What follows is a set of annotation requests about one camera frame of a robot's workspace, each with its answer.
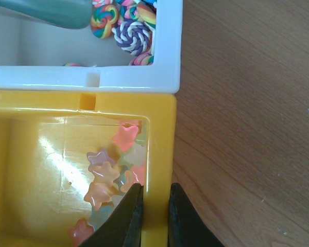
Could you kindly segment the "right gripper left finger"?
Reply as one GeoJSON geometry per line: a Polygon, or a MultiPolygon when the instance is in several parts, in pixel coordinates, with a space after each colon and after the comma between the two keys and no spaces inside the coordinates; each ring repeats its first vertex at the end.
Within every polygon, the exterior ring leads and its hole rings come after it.
{"type": "Polygon", "coordinates": [[[133,184],[109,219],[81,246],[140,246],[143,188],[141,184],[133,184]]]}

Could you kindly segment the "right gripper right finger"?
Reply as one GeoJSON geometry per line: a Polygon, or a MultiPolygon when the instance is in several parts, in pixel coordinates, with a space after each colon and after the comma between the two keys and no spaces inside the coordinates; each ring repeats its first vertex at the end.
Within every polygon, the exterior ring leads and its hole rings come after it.
{"type": "Polygon", "coordinates": [[[179,183],[170,189],[168,246],[224,246],[204,224],[179,183]]]}

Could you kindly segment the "yellow plastic bin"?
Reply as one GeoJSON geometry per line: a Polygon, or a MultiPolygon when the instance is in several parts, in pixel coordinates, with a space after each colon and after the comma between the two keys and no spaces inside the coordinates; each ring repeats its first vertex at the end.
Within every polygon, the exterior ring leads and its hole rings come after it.
{"type": "Polygon", "coordinates": [[[140,246],[167,246],[176,99],[0,90],[0,246],[81,246],[133,184],[140,246]]]}

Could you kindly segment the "white plastic bin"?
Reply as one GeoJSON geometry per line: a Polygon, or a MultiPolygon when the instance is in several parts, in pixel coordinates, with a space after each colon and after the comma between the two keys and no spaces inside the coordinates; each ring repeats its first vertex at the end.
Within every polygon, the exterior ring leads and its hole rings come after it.
{"type": "Polygon", "coordinates": [[[130,64],[90,24],[66,29],[0,8],[0,90],[174,94],[180,87],[182,1],[159,4],[153,65],[130,64]]]}

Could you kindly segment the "metal scoop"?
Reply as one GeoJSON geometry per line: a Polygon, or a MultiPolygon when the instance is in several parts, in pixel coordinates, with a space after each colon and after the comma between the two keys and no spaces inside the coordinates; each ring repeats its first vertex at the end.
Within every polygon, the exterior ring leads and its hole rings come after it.
{"type": "Polygon", "coordinates": [[[54,26],[82,29],[89,24],[93,5],[91,1],[0,1],[0,8],[54,26]]]}

